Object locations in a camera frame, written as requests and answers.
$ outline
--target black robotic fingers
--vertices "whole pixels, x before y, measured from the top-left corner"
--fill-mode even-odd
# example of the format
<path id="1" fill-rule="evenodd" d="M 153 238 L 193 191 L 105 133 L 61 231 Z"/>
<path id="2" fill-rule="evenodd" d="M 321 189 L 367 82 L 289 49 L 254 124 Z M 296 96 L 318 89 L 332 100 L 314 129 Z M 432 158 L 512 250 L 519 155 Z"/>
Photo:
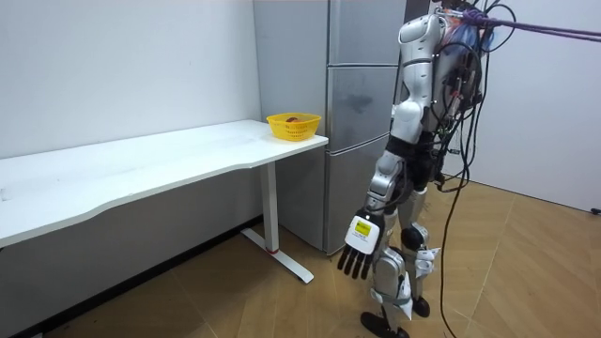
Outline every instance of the black robotic fingers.
<path id="1" fill-rule="evenodd" d="M 342 255 L 338 261 L 338 269 L 343 269 L 345 275 L 350 275 L 353 279 L 357 279 L 360 273 L 362 279 L 367 279 L 367 274 L 369 273 L 371 264 L 371 254 L 365 255 L 364 253 L 360 253 L 356 249 L 353 249 L 349 245 L 345 245 L 345 249 L 342 251 Z"/>

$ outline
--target wooden floor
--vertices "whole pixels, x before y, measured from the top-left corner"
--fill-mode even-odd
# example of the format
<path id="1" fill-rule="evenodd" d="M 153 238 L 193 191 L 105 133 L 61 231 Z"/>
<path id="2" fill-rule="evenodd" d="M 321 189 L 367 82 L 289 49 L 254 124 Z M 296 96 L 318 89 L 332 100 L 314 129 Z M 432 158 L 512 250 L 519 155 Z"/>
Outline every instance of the wooden floor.
<path id="1" fill-rule="evenodd" d="M 452 199 L 428 195 L 421 223 L 433 247 Z M 310 284 L 237 236 L 47 337 L 373 337 L 359 322 L 378 310 L 369 282 L 351 280 L 336 269 L 337 255 L 284 229 L 281 242 L 314 273 Z M 601 337 L 601 218 L 470 184 L 449 230 L 445 278 L 445 313 L 458 337 Z M 412 338 L 445 337 L 439 271 L 424 293 L 432 315 L 404 327 Z"/>

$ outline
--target yellow basket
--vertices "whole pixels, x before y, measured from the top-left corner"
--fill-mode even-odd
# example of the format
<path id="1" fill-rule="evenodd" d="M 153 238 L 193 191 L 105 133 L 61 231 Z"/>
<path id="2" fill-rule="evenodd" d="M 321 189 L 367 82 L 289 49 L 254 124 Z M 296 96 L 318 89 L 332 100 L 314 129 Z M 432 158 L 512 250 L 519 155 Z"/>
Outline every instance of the yellow basket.
<path id="1" fill-rule="evenodd" d="M 296 117 L 300 122 L 286 122 Z M 315 135 L 321 116 L 304 113 L 285 113 L 267 117 L 271 131 L 277 138 L 288 141 L 302 141 Z"/>

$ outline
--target white desk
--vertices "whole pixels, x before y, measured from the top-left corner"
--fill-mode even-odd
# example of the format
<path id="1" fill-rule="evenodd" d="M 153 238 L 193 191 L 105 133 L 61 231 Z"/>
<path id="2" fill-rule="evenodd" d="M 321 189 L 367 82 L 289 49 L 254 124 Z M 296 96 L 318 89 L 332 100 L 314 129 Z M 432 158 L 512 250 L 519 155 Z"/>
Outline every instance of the white desk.
<path id="1" fill-rule="evenodd" d="M 321 136 L 279 140 L 269 125 L 243 120 L 0 160 L 0 248 L 155 193 L 261 166 L 266 239 L 242 233 L 309 283 L 311 272 L 278 250 L 274 162 L 327 143 Z"/>

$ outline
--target gray refrigerator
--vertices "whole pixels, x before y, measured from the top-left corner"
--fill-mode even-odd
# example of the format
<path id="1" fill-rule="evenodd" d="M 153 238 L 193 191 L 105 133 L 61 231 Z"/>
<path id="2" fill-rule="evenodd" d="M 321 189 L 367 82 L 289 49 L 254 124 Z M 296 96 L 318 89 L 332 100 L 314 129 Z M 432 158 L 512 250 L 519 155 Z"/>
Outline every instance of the gray refrigerator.
<path id="1" fill-rule="evenodd" d="M 397 35 L 420 0 L 254 1 L 263 117 L 321 115 L 327 146 L 276 162 L 280 225 L 334 254 L 391 124 Z"/>

